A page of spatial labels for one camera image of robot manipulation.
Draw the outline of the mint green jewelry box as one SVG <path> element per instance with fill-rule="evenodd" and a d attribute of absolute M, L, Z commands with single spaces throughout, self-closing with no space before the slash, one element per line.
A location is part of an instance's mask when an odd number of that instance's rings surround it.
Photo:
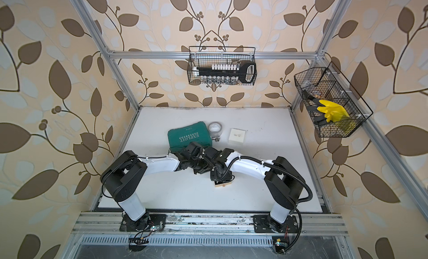
<path fill-rule="evenodd" d="M 221 180 L 221 181 L 215 181 L 215 187 L 225 187 L 226 185 L 230 184 L 233 181 L 233 179 L 227 179 L 227 180 Z"/>

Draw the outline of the cream jewelry box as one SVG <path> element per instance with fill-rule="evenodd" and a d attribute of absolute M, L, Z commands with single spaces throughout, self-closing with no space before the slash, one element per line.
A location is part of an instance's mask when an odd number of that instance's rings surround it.
<path fill-rule="evenodd" d="M 232 128 L 228 138 L 228 144 L 231 145 L 244 145 L 246 131 L 242 129 Z"/>

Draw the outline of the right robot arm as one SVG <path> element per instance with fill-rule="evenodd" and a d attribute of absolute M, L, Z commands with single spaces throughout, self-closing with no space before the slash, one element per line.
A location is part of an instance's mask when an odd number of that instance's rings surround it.
<path fill-rule="evenodd" d="M 203 149 L 200 157 L 212 169 L 215 182 L 228 181 L 234 172 L 262 179 L 275 201 L 270 219 L 278 224 L 285 223 L 287 217 L 296 212 L 298 204 L 313 198 L 305 179 L 283 157 L 264 161 L 233 149 L 217 151 L 211 147 Z"/>

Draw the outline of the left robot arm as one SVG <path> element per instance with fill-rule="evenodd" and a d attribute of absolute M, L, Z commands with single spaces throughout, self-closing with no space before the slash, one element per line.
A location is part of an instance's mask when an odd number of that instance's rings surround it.
<path fill-rule="evenodd" d="M 133 151 L 126 151 L 104 171 L 100 182 L 127 217 L 133 222 L 139 222 L 147 211 L 136 190 L 145 175 L 177 172 L 187 168 L 199 173 L 210 171 L 214 166 L 204 147 L 196 142 L 172 155 L 143 157 Z"/>

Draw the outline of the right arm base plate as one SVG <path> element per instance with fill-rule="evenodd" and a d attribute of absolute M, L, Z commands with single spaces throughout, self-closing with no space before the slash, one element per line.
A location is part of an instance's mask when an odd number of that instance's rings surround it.
<path fill-rule="evenodd" d="M 284 223 L 279 223 L 266 215 L 253 216 L 254 231 L 256 233 L 297 233 L 298 222 L 294 216 L 288 216 Z"/>

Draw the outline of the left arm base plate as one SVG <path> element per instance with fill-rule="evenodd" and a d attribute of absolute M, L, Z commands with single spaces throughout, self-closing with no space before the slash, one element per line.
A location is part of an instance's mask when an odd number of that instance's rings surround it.
<path fill-rule="evenodd" d="M 165 214 L 149 214 L 146 212 L 137 221 L 131 220 L 131 218 L 123 213 L 123 220 L 120 224 L 120 232 L 149 232 L 149 231 L 162 231 L 166 225 Z"/>

